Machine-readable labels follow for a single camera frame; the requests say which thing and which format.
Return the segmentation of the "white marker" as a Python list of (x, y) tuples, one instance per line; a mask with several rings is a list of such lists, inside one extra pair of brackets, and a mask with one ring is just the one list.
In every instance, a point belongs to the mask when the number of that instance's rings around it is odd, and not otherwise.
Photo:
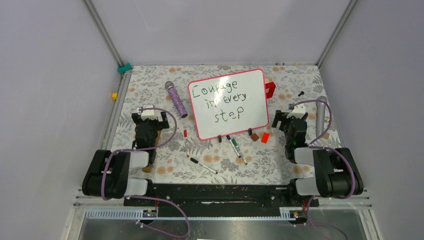
[(216, 175), (218, 174), (218, 171), (216, 171), (216, 170), (212, 169), (211, 167), (203, 164), (202, 162), (198, 161), (197, 159), (195, 159), (193, 157), (190, 158), (190, 161), (193, 162), (194, 164), (201, 166), (204, 169), (207, 169), (208, 171), (212, 172), (213, 174), (216, 174)]

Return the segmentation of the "pink framed whiteboard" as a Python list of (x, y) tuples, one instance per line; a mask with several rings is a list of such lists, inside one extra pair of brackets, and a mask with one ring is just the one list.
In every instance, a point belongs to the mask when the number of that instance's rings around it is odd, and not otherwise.
[(269, 123), (265, 74), (260, 68), (191, 81), (187, 89), (200, 140)]

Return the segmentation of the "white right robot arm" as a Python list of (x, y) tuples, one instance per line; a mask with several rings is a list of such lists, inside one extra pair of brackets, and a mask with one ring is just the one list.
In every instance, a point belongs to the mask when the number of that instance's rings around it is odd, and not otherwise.
[(308, 146), (306, 121), (280, 110), (271, 126), (284, 134), (285, 157), (314, 171), (313, 177), (290, 180), (286, 198), (291, 205), (301, 205), (307, 196), (346, 199), (363, 193), (364, 183), (349, 148)]

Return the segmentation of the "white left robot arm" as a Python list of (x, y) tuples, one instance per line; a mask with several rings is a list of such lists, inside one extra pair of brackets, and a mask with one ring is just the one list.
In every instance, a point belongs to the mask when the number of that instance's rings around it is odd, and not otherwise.
[(156, 159), (160, 132), (169, 129), (167, 113), (155, 109), (141, 110), (131, 114), (135, 124), (135, 139), (130, 149), (98, 149), (92, 158), (82, 182), (85, 196), (120, 199), (136, 195), (144, 206), (152, 204), (155, 192), (145, 179), (130, 178), (130, 169), (152, 167)]

